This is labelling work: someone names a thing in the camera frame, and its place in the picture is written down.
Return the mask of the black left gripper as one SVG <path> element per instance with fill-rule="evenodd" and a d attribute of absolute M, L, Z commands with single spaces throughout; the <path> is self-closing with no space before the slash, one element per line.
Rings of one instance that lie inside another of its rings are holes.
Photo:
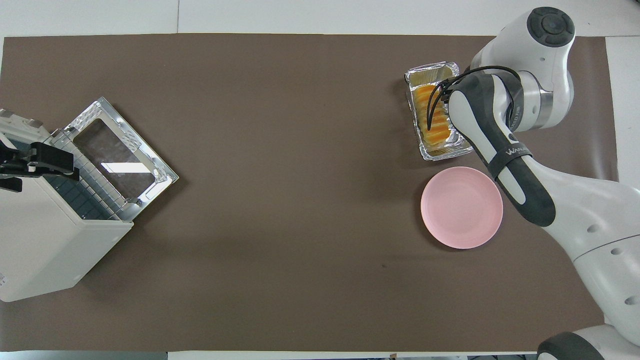
<path fill-rule="evenodd" d="M 30 144 L 30 168 L 20 157 L 20 151 L 0 146 L 0 189 L 13 193 L 23 191 L 20 178 L 64 177 L 74 182 L 80 180 L 80 170 L 74 166 L 74 154 L 42 142 Z"/>

